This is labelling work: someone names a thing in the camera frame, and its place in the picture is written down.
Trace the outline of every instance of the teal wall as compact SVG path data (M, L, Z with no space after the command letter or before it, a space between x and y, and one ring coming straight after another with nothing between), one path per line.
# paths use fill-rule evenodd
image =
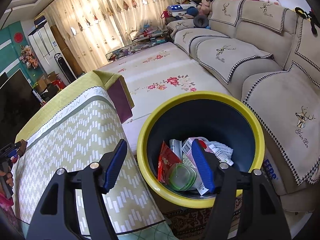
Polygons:
M23 35L23 41L21 43L16 43L14 41L14 35L16 33L21 33ZM21 46L28 45L20 22L15 22L0 30L0 46L8 40L11 40L11 43L0 49L0 73L15 60L19 59L21 55ZM43 74L39 66L36 69L33 67L28 69L25 63L19 61L17 65L7 72L8 77L12 76L19 68L22 70L25 77L31 81L31 85L33 85Z

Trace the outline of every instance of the white refrigerator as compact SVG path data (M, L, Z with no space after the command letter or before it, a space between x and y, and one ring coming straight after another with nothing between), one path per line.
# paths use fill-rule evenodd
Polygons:
M56 74L59 74L59 77L65 85L69 85L74 79L77 78L70 68L68 62L64 58L47 22L39 24L38 27L28 35L28 38L35 54L40 61L40 64L47 74L50 74L52 71L54 71ZM70 78L70 72L68 72L69 76L67 76L66 71L63 71L63 69L57 63L55 59L55 55L57 53L60 53L59 57L64 58L67 67L71 71L71 75L74 76L74 79L73 77Z

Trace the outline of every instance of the red snack wrapper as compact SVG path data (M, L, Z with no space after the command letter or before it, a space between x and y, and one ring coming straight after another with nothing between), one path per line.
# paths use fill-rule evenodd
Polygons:
M170 150L166 143L163 142L158 160L158 181L165 183L165 175L175 163L181 163L181 160Z

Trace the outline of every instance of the beige sofa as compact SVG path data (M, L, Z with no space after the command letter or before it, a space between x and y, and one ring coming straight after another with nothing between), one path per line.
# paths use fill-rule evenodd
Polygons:
M278 5L215 0L210 30L167 26L174 44L247 105L264 130L264 166L283 208L313 211L320 197L320 37Z

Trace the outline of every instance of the deer embroidery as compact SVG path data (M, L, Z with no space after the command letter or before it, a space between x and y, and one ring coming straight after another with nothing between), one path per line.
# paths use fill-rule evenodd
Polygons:
M184 43L186 43L186 41L184 40L184 39L186 38L186 35L187 35L187 34L190 34L190 33L192 33L192 32L186 32L185 34L183 34L182 41L183 41Z
M302 113L296 113L296 116L298 117L298 124L297 127L299 128L304 128L306 126L306 120L313 120L316 119L314 117L314 115L312 115L312 118L310 118L310 115L307 116L307 112L305 112L308 108L303 108L303 106L301 107L301 111Z
M227 5L224 3L223 4L223 9L222 11L224 12L224 14L227 14L227 7L229 6L230 3L228 3Z
M224 45L221 49L217 49L217 56L221 55L225 49L229 49L229 50L236 49L236 48L230 49L229 47L230 47L230 45L228 45L228 46Z
M260 9L263 9L263 13L267 12L267 6L270 6L271 4L264 3L263 6L260 7Z
M187 27L187 28L188 28L188 25L185 25L185 24L182 22L182 23L177 23L177 25L176 25L176 30L178 30L178 28L179 28L180 26L184 26L184 27Z

